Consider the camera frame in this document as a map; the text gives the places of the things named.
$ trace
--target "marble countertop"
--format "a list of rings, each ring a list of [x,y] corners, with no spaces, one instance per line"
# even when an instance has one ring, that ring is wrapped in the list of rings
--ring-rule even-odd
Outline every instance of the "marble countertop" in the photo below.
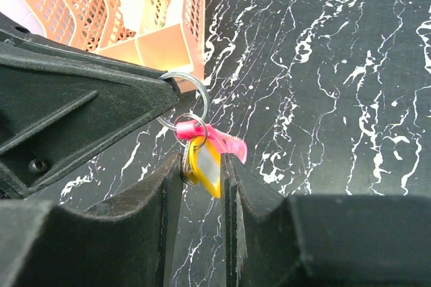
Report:
[[[283,195],[431,195],[431,0],[207,0],[208,121]],[[195,94],[175,115],[202,109]],[[29,197],[84,210],[180,151],[157,122]],[[172,286],[223,286],[221,205],[185,187]]]

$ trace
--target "keychain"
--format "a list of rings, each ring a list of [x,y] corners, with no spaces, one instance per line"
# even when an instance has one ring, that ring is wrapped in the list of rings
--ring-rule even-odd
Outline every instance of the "keychain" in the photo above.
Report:
[[[245,164],[247,160],[247,145],[244,140],[218,131],[209,124],[205,124],[205,127],[199,126],[199,124],[201,122],[198,122],[196,119],[177,123],[176,137],[178,140],[191,140],[194,137],[202,137],[207,133],[208,140],[219,154],[235,154]]]
[[[209,94],[205,86],[193,75],[179,71],[165,73],[159,79],[183,78],[196,85],[203,98],[203,114],[198,117],[192,113],[179,116],[174,123],[164,117],[157,120],[168,129],[173,130],[177,140],[185,147],[181,177],[189,185],[202,185],[216,198],[220,198],[220,164],[221,155],[225,153],[235,154],[242,163],[246,162],[247,145],[238,137],[232,137],[226,133],[214,129],[205,124],[203,120],[209,109]],[[194,121],[179,123],[181,117],[189,117]]]
[[[220,198],[220,154],[202,136],[193,138],[187,146],[183,162],[186,183],[196,185],[200,182],[211,195]]]

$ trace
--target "black plastic part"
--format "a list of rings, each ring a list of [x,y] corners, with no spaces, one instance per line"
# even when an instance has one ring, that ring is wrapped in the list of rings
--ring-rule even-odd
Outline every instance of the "black plastic part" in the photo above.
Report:
[[[84,213],[0,202],[2,286],[168,286],[182,192],[175,155]]]
[[[429,286],[431,199],[283,198],[222,156],[227,286]]]
[[[160,71],[22,32],[1,14],[0,22],[0,191],[8,197],[58,181],[178,102]]]

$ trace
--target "screw hole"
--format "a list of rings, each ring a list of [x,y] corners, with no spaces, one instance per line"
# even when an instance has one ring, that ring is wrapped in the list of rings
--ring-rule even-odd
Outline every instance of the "screw hole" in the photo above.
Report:
[[[29,29],[24,28],[22,26],[16,26],[15,29],[22,32],[22,33],[30,33]]]
[[[28,164],[28,170],[32,174],[42,174],[48,170],[48,164],[41,159],[34,159]]]

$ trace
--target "yellow key tag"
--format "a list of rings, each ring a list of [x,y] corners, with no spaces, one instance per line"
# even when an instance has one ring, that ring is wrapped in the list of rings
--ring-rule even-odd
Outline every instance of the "yellow key tag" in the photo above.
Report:
[[[220,160],[221,156],[204,137],[195,137],[189,148],[189,177],[192,181],[200,181],[202,185],[216,198],[220,198]]]

